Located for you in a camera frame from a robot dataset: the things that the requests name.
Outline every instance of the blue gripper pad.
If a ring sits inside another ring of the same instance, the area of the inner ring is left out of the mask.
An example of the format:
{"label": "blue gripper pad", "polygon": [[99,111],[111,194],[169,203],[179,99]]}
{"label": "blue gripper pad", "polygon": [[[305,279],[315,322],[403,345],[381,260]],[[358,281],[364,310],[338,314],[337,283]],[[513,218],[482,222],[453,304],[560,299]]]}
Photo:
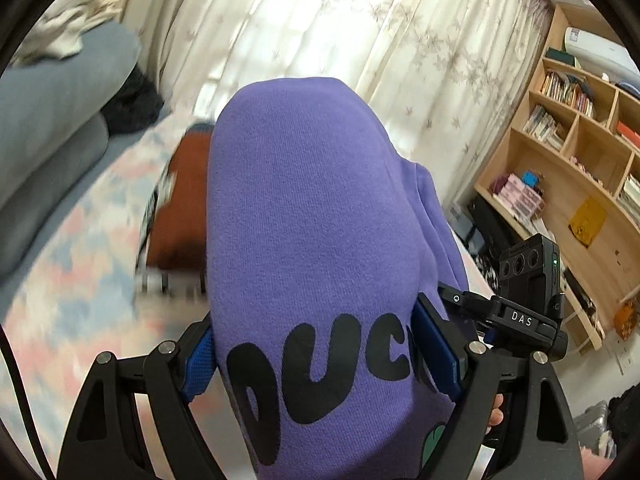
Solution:
{"label": "blue gripper pad", "polygon": [[458,359],[427,311],[416,302],[411,315],[411,328],[418,351],[427,365],[436,388],[458,402],[463,394]]}
{"label": "blue gripper pad", "polygon": [[213,332],[209,328],[186,364],[184,386],[180,391],[186,403],[191,402],[195,396],[203,394],[209,386],[213,372],[216,371],[214,356]]}

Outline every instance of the pastel patterned bedding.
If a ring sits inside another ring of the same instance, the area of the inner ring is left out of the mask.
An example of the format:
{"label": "pastel patterned bedding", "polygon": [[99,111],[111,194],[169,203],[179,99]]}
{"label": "pastel patterned bedding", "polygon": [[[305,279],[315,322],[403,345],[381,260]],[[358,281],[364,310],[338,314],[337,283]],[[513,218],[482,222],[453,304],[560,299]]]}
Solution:
{"label": "pastel patterned bedding", "polygon": [[[95,356],[147,354],[176,339],[207,311],[206,300],[136,295],[140,225],[153,188],[193,118],[171,115],[150,129],[94,184],[42,251],[4,322],[30,400],[38,433],[54,468],[66,423]],[[492,292],[460,244],[470,290]],[[138,407],[160,478],[172,478],[146,397]],[[190,405],[229,480],[255,478],[219,378]],[[36,470],[4,361],[0,417]]]}

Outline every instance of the gray cushion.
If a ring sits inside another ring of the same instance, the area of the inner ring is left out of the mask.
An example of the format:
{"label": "gray cushion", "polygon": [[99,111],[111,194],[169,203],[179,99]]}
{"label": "gray cushion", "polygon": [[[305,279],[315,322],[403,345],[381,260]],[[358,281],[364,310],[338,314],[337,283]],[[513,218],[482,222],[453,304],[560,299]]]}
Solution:
{"label": "gray cushion", "polygon": [[107,149],[109,132],[92,117],[18,188],[0,209],[0,276],[17,267],[49,213]]}
{"label": "gray cushion", "polygon": [[82,41],[77,56],[9,68],[0,76],[0,207],[116,94],[140,54],[138,38],[115,22]]}

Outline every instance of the folded brown clothing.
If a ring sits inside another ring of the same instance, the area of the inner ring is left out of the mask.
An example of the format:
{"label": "folded brown clothing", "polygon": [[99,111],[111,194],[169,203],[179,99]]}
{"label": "folded brown clothing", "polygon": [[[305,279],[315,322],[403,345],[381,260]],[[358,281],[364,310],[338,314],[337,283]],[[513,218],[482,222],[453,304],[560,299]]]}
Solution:
{"label": "folded brown clothing", "polygon": [[148,236],[146,266],[161,270],[206,267],[207,165],[211,130],[188,131],[159,184]]}

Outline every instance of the floral curtain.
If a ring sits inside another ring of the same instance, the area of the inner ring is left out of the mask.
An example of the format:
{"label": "floral curtain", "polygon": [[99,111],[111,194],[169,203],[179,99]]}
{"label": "floral curtain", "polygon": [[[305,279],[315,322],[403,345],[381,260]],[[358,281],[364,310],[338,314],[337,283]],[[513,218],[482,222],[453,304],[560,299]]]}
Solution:
{"label": "floral curtain", "polygon": [[216,118],[255,81],[339,78],[431,171],[443,203],[472,184],[550,23],[546,0],[160,1],[129,0],[123,21],[174,107]]}

